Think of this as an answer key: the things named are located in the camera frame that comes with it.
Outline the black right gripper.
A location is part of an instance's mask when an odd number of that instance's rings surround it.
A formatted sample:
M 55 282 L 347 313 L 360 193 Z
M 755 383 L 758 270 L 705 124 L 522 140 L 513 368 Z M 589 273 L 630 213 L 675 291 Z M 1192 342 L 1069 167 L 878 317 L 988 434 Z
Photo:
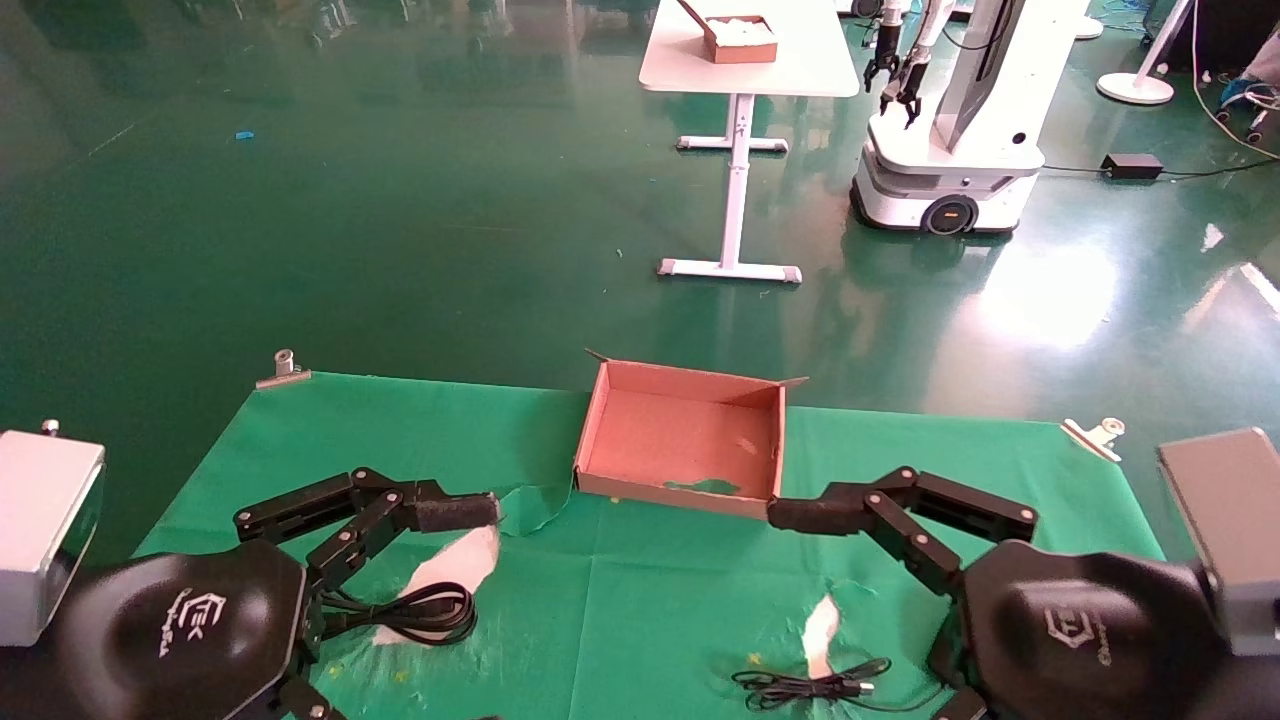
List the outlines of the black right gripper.
M 1229 655 L 1193 568 L 1009 541 L 960 575 L 932 719 L 1192 719 Z

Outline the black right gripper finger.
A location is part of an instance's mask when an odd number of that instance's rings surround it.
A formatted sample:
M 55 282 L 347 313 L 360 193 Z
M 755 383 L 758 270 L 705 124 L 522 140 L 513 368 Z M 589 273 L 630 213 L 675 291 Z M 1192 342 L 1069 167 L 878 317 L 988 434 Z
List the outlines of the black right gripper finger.
M 1030 542 L 1038 523 L 1033 509 L 909 466 L 872 483 L 829 483 L 815 498 L 773 498 L 767 505 L 773 528 L 810 536 L 869 536 L 932 593 L 960 597 L 960 557 L 918 518 L 992 543 Z

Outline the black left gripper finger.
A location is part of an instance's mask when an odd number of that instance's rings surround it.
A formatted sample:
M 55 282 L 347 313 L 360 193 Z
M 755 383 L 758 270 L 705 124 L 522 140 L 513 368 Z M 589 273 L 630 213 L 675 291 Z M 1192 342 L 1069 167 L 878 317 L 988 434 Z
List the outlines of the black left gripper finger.
M 274 544 L 335 525 L 306 564 L 312 591 L 337 593 L 404 532 L 494 527 L 499 515 L 492 492 L 449 495 L 436 480 L 393 480 L 371 468 L 356 468 L 241 509 L 234 523 L 241 541 Z

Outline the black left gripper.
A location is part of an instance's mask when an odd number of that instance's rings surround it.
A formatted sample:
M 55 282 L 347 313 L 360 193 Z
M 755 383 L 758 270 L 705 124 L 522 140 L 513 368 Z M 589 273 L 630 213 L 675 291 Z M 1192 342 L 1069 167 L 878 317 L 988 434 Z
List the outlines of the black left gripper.
M 308 577 L 265 541 L 77 582 L 50 628 L 55 719 L 346 719 L 305 675 Z

